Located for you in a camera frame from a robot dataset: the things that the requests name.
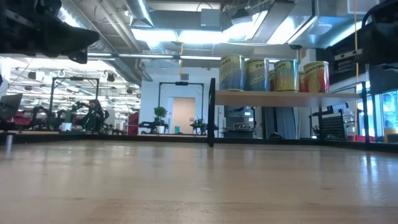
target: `fluorescent light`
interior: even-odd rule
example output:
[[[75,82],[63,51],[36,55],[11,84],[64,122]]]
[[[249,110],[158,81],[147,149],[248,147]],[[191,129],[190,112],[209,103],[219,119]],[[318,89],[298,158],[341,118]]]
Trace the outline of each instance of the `fluorescent light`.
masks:
[[[67,24],[73,27],[80,27],[80,24],[63,7],[61,7],[60,11],[63,15],[62,22],[66,22]]]
[[[79,86],[79,88],[97,88],[97,86]],[[98,88],[110,90],[110,89],[113,89],[113,88],[116,88],[116,87],[113,87],[113,86],[100,86]]]
[[[185,30],[178,37],[178,41],[187,44],[218,44],[226,42],[222,32],[202,31],[202,30]]]
[[[208,57],[208,56],[189,56],[181,55],[181,59],[194,59],[194,60],[221,60],[221,57]]]
[[[362,28],[362,21],[361,22],[357,22],[356,23],[356,29],[360,30],[360,28]],[[344,38],[348,37],[349,35],[351,35],[353,32],[355,32],[355,25],[351,25],[349,26],[346,30],[344,30],[340,35],[338,35],[336,38],[334,38],[329,46],[333,46],[335,44],[337,44],[338,42],[340,42],[341,40],[343,40]]]
[[[257,30],[260,28],[260,25],[266,18],[267,14],[268,14],[268,11],[262,11],[260,13],[253,15],[252,18],[253,18],[253,21],[255,21],[255,22],[253,24],[251,31],[248,32],[248,34],[246,34],[245,40],[249,40],[249,39],[251,40],[254,37],[254,34],[256,34]]]
[[[106,58],[106,57],[88,57],[88,60],[106,60],[106,61],[114,61],[116,58]]]
[[[177,33],[174,30],[140,30],[131,29],[137,40],[143,40],[148,45],[157,45],[163,41],[176,41]]]
[[[111,57],[112,54],[109,53],[87,53],[89,57]]]
[[[284,44],[293,35],[292,32],[294,32],[294,21],[292,18],[287,17],[275,30],[267,44]]]
[[[296,34],[293,35],[293,37],[291,37],[287,43],[291,44],[293,41],[295,41],[298,37],[300,37],[304,31],[306,31],[316,20],[318,19],[317,16],[314,16],[304,27],[302,27],[300,30],[298,30],[298,32]]]
[[[156,58],[156,59],[173,59],[173,55],[151,55],[151,54],[118,54],[119,57],[130,58]]]

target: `doorway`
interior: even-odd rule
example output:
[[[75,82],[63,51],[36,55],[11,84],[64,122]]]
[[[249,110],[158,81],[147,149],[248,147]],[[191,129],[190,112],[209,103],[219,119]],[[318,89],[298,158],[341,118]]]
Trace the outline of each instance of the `doorway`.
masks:
[[[172,133],[175,133],[175,127],[179,126],[181,133],[193,134],[193,128],[190,125],[195,120],[195,99],[174,97],[172,119]]]

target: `white wall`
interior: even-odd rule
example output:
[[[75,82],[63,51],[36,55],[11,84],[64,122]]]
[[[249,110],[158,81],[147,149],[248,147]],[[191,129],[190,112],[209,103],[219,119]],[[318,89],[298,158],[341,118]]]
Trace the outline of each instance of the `white wall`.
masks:
[[[148,74],[153,78],[153,82],[142,82],[142,94],[141,94],[141,109],[139,113],[139,122],[153,121],[155,114],[154,108],[158,105],[159,95],[159,82],[179,82],[180,81],[180,68],[168,68],[163,70],[161,68],[147,68]],[[205,68],[183,68],[184,73],[189,74],[190,83],[203,83],[204,95],[203,95],[203,119],[207,122],[208,120],[208,94],[210,87],[211,78],[216,78],[216,89],[218,89],[218,77],[219,69],[212,68],[207,70]],[[200,85],[188,85],[188,86],[176,86],[174,84],[163,84],[160,92],[160,106],[164,108],[170,108],[170,98],[173,97],[192,97],[195,98],[195,119],[201,118],[201,86]],[[165,121],[172,123],[172,111],[168,111]],[[174,131],[174,127],[169,127],[169,131]],[[140,128],[141,131],[147,131],[146,128]]]

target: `cable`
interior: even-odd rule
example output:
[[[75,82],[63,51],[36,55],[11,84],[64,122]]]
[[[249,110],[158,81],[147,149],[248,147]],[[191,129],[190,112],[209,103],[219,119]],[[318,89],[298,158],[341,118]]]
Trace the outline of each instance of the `cable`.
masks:
[[[34,59],[30,60],[30,62],[26,65],[24,71],[22,71],[22,72],[18,75],[18,77],[17,77],[11,84],[8,84],[7,88],[3,89],[3,91],[0,92],[0,94],[1,94],[1,93],[4,93],[4,91],[7,91],[8,88],[9,88],[10,86],[12,86],[16,81],[18,81],[19,77],[21,77],[21,75],[27,70],[27,68],[29,68],[30,63],[32,63],[33,60],[34,60]]]
[[[199,3],[199,5],[198,5],[198,7],[197,7],[197,11],[199,10],[199,6],[200,6],[202,3],[205,3],[205,4],[207,4],[208,6],[210,6],[210,7],[211,7],[211,9],[213,9],[213,6],[211,6],[211,5],[210,5],[210,4],[208,4],[207,2],[200,2],[200,3]]]

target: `window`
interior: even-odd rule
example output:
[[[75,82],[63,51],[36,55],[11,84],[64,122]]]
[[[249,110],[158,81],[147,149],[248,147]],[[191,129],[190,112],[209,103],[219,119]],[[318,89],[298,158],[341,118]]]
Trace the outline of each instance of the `window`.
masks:
[[[384,128],[398,131],[398,90],[382,94]]]
[[[369,91],[371,84],[369,81],[366,82],[366,91]],[[362,93],[362,85],[357,85],[356,86],[356,92],[357,93]],[[369,135],[370,136],[375,136],[375,127],[374,127],[374,123],[373,123],[373,118],[374,118],[374,114],[373,114],[373,102],[372,102],[372,97],[368,96],[368,100],[366,102],[367,106],[368,106],[368,118],[369,118]],[[358,131],[358,135],[365,135],[365,125],[364,125],[364,113],[363,111],[363,101],[362,100],[358,100],[358,110],[359,110],[359,117],[358,117],[358,122],[359,122],[359,130],[361,130],[361,132]]]

